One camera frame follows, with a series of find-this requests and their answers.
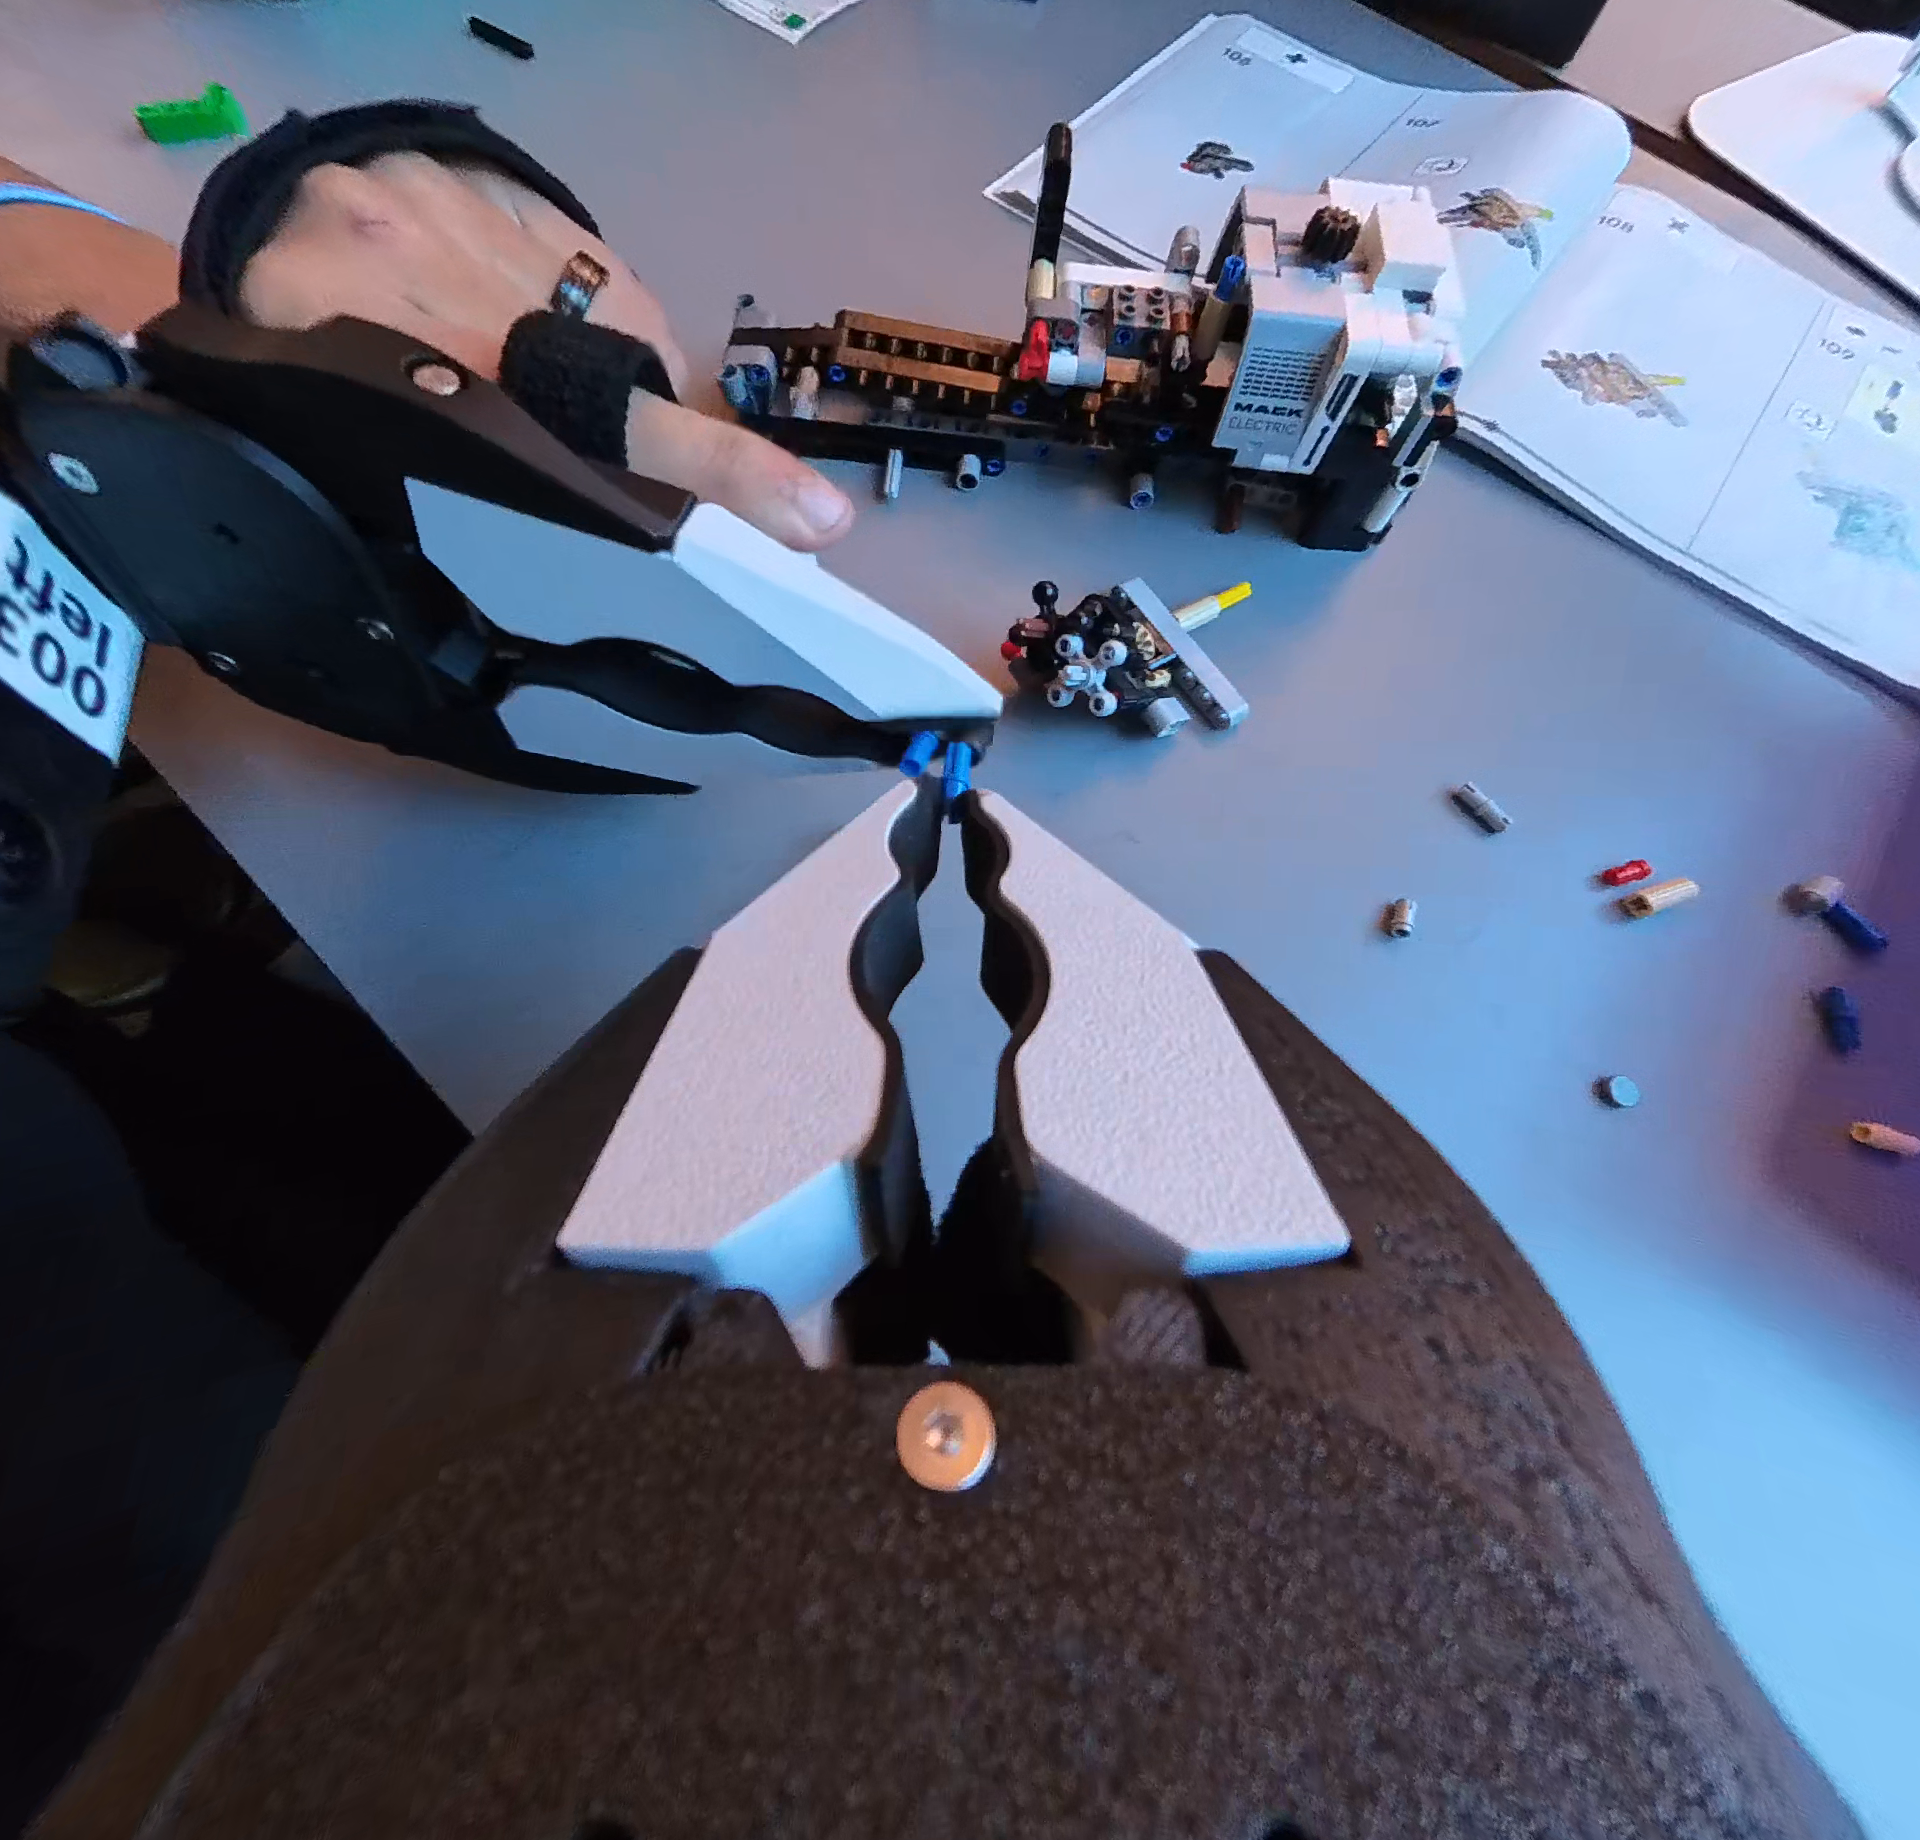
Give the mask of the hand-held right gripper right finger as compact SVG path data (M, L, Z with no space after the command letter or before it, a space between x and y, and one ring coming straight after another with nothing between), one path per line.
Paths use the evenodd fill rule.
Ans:
M1351 1236L1203 950L991 792L963 817L981 990L1006 1025L996 1148L1046 1278L1261 1274Z

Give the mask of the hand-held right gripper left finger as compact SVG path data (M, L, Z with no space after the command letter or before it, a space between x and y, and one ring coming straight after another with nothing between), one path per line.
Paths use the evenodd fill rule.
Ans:
M931 1238L895 1009L938 854L936 785L897 782L712 932L560 1226L569 1265L756 1292L807 1364L849 1354L849 1286Z

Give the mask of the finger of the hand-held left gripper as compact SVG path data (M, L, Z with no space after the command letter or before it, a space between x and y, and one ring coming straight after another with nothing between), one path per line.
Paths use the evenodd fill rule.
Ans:
M502 704L516 748L639 782L776 782L900 766L938 718L866 718L789 686L705 676L527 680Z
M547 645L656 641L733 686L820 696L862 720L991 720L996 686L890 608L698 502L668 552L408 485L421 554L495 628Z

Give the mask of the lego truck model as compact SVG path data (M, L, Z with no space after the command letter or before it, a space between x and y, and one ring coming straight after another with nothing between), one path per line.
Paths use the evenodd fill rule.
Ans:
M1067 251L1071 130L1040 153L1015 340L841 310L782 328L736 301L719 386L787 451L951 470L1111 465L1132 508L1159 474L1217 484L1217 525L1279 508L1309 552L1368 552L1457 433L1466 294L1428 187L1244 187L1200 259L1125 276Z

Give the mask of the small black lego subassembly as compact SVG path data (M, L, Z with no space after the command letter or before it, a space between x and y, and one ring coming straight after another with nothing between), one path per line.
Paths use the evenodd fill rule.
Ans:
M1069 711L1166 739L1200 723L1234 731L1250 707L1196 633L1254 595L1237 581L1189 604L1166 604L1143 580L1124 580L1067 604L1053 580L1032 587L1032 614L1002 638L1002 660L1022 690Z

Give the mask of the green lego piece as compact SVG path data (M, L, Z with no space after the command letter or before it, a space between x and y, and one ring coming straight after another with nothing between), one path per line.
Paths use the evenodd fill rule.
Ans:
M133 125L157 146L237 142L253 132L243 102L224 81L206 81L196 96L140 102Z

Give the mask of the person's left hand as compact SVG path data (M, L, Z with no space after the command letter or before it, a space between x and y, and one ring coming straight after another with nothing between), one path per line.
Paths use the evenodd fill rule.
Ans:
M644 341L681 390L688 361L664 307L637 272L531 190L480 167L390 153L364 167L308 173L237 301L264 328L299 331L356 317L499 382L513 325L547 310L571 256L609 282L588 320ZM625 463L791 552L825 552L855 525L855 502L814 465L731 420L637 390Z

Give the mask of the open instruction booklet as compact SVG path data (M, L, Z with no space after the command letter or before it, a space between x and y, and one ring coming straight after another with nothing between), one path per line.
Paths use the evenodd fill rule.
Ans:
M1241 190L1425 190L1463 272L1463 441L1918 696L1918 331L1627 164L1587 96L1395 81L1213 13L1071 118L1069 241L1163 266Z

